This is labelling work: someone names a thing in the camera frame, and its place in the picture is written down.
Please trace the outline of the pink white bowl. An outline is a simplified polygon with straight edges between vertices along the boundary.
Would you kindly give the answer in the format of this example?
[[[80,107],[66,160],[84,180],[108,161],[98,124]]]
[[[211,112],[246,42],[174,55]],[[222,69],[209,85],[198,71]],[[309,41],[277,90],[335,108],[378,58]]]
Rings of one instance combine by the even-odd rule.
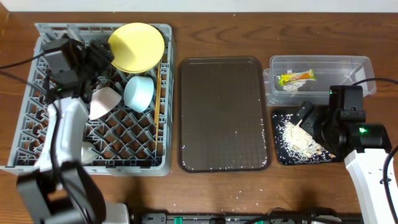
[[[89,120],[95,120],[110,112],[121,101],[121,95],[110,87],[93,93],[90,102]]]

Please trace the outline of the yellow round plate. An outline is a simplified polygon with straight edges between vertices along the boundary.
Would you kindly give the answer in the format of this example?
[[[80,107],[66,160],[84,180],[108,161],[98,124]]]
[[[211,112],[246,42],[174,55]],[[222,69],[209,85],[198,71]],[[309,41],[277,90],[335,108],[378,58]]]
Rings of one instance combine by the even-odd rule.
[[[154,26],[130,23],[116,29],[108,39],[114,56],[111,64],[127,73],[146,72],[161,60],[165,50],[162,34]]]

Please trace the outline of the light blue bowl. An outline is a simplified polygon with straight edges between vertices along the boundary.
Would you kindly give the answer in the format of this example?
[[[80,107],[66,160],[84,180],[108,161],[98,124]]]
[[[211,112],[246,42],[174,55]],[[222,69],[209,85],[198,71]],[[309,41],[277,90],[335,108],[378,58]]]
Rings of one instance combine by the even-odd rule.
[[[124,89],[124,104],[141,113],[147,109],[154,94],[154,81],[151,77],[133,76]]]

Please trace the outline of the green orange snack wrapper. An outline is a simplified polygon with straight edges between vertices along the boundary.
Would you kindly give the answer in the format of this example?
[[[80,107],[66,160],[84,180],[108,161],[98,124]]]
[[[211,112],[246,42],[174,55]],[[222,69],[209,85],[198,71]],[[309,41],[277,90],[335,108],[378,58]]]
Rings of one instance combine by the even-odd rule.
[[[304,80],[316,80],[316,76],[313,72],[312,69],[309,69],[305,72],[300,72],[300,73],[288,73],[288,74],[283,74],[280,76],[279,79],[279,85],[280,86],[286,86],[291,83],[299,82],[299,81],[304,81]]]

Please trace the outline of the white cup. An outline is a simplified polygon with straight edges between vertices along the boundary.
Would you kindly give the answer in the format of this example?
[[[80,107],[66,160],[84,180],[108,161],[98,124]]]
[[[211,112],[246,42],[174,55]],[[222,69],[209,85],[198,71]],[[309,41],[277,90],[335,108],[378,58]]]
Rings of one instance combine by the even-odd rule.
[[[81,147],[81,163],[91,164],[95,158],[96,153],[93,151],[95,146],[90,142],[83,142]]]

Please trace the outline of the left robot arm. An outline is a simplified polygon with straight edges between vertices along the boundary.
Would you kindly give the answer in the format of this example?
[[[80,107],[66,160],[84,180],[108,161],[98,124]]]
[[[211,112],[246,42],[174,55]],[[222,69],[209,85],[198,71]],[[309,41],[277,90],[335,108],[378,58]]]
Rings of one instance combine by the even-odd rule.
[[[87,104],[93,85],[114,59],[109,44],[84,44],[64,36],[41,54],[49,121],[44,147],[32,172],[19,175],[17,189],[34,223],[129,223],[124,203],[106,202],[81,164]]]

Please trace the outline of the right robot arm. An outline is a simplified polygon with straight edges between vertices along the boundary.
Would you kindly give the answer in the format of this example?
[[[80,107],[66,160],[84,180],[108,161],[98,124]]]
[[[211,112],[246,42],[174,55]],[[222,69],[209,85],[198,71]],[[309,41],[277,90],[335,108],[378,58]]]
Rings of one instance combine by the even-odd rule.
[[[291,122],[344,160],[365,223],[397,223],[397,149],[383,124],[366,122],[361,86],[332,85],[327,107],[305,101]]]

